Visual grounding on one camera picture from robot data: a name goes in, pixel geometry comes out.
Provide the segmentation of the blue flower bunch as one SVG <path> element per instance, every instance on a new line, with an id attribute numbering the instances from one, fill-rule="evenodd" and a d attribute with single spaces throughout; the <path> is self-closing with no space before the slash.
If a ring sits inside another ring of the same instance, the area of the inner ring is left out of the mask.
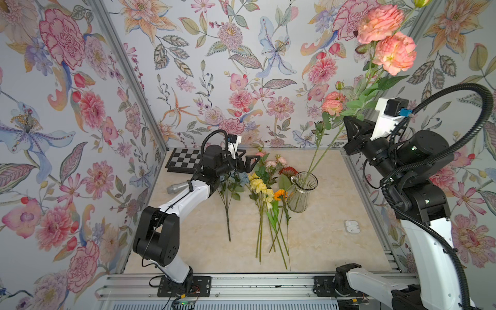
<path id="1" fill-rule="evenodd" d="M 233 200 L 240 201 L 240 194 L 244 192 L 245 186 L 249 183 L 248 173 L 233 172 L 221 177 L 221 184 L 217 192 L 221 197 L 227 224 L 228 241 L 231 242 L 231 226 L 229 217 L 229 208 Z"/>

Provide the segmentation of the yellow flower bunch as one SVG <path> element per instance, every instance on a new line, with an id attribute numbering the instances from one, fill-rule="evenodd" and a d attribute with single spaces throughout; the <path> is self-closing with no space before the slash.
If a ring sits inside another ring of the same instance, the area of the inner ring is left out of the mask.
<path id="1" fill-rule="evenodd" d="M 268 208 L 272 208 L 272 201 L 274 200 L 275 194 L 256 173 L 249 175 L 249 190 L 249 197 L 255 202 L 259 215 L 255 257 L 260 263 L 262 263 L 264 215 L 266 214 Z"/>

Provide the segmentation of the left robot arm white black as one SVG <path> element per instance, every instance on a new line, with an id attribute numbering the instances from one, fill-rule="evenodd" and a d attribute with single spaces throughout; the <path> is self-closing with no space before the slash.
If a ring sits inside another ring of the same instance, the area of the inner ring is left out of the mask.
<path id="1" fill-rule="evenodd" d="M 260 161 L 239 149 L 242 137 L 218 129 L 200 147 L 200 161 L 183 189 L 159 207 L 146 207 L 139 219 L 133 252 L 158 268 L 167 280 L 191 285 L 193 269 L 180 258 L 180 224 L 198 205 L 209 199 L 231 173 L 250 173 Z"/>

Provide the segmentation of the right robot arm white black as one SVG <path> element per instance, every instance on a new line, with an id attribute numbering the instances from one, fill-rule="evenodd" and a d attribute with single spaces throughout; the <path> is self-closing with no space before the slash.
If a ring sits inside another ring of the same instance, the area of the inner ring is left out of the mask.
<path id="1" fill-rule="evenodd" d="M 455 143 L 421 130 L 398 143 L 397 133 L 430 103 L 457 91 L 481 98 L 475 124 Z M 344 117 L 346 154 L 360 153 L 381 174 L 380 189 L 403 226 L 415 258 L 419 283 L 392 282 L 349 263 L 335 271 L 334 288 L 346 297 L 363 293 L 391 309 L 473 309 L 468 281 L 451 239 L 450 208 L 444 191 L 430 178 L 447 166 L 455 153 L 483 129 L 493 111 L 492 93 L 478 83 L 457 84 L 425 99 L 410 110 L 405 99 L 378 101 L 377 121 Z"/>

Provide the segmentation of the clear glass vase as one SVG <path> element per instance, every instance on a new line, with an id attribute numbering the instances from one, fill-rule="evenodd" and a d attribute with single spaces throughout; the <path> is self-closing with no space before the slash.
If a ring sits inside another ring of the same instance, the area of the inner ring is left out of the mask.
<path id="1" fill-rule="evenodd" d="M 309 205 L 310 194 L 318 187 L 317 177 L 307 171 L 291 177 L 288 208 L 294 213 L 303 213 Z"/>

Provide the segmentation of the orange and red flower stems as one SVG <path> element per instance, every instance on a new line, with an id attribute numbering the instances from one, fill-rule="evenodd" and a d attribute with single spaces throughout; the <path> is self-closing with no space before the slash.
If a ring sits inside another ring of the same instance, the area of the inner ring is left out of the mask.
<path id="1" fill-rule="evenodd" d="M 269 251 L 279 250 L 286 271 L 291 269 L 289 251 L 289 222 L 291 220 L 289 209 L 290 191 L 294 189 L 291 179 L 297 175 L 297 170 L 291 166 L 284 167 L 279 172 L 278 189 L 274 200 L 269 204 L 267 219 L 271 228 L 271 247 Z"/>

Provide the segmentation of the black white checkerboard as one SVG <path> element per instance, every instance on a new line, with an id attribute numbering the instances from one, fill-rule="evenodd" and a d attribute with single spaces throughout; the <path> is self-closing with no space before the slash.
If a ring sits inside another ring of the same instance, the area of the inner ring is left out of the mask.
<path id="1" fill-rule="evenodd" d="M 170 173 L 194 174 L 201 160 L 200 149 L 175 148 L 165 168 Z"/>

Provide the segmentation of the grey metal cylinder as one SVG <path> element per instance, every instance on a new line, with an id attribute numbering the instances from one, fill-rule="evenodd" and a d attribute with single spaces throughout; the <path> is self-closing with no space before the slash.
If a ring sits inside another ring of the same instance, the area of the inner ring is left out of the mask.
<path id="1" fill-rule="evenodd" d="M 180 192 L 182 192 L 182 191 L 184 191 L 186 189 L 189 192 L 191 192 L 193 190 L 193 185 L 192 185 L 191 180 L 187 180 L 187 181 L 182 182 L 182 183 L 176 183 L 176 184 L 170 185 L 167 188 L 167 193 L 169 195 L 178 194 L 178 193 L 180 193 Z"/>

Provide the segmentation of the white wall socket plate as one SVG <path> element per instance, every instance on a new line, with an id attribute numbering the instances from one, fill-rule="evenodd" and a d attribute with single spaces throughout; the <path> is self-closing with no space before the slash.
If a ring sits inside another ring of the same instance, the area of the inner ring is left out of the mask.
<path id="1" fill-rule="evenodd" d="M 346 220 L 344 222 L 345 229 L 348 233 L 351 234 L 359 234 L 360 233 L 360 225 L 355 220 Z"/>

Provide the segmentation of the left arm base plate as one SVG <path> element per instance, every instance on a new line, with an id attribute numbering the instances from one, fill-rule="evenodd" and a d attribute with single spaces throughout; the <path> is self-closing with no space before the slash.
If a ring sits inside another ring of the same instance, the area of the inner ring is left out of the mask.
<path id="1" fill-rule="evenodd" d="M 190 270 L 182 283 L 176 283 L 168 276 L 162 276 L 158 285 L 158 297 L 210 297 L 211 276 L 196 276 Z"/>

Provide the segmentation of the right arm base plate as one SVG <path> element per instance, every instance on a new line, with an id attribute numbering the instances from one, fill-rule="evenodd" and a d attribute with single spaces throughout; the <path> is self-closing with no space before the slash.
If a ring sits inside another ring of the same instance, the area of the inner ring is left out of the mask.
<path id="1" fill-rule="evenodd" d="M 313 292 L 318 297 L 368 297 L 366 294 L 350 287 L 343 273 L 315 276 Z"/>

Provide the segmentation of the aluminium front rail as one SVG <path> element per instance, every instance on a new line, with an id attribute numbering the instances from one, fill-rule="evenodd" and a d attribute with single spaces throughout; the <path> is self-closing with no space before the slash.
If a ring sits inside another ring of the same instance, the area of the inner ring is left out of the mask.
<path id="1" fill-rule="evenodd" d="M 313 292 L 316 276 L 333 273 L 218 273 L 211 274 L 210 295 L 214 300 L 316 300 Z M 122 274 L 107 276 L 95 296 L 104 300 L 158 300 L 160 276 Z"/>

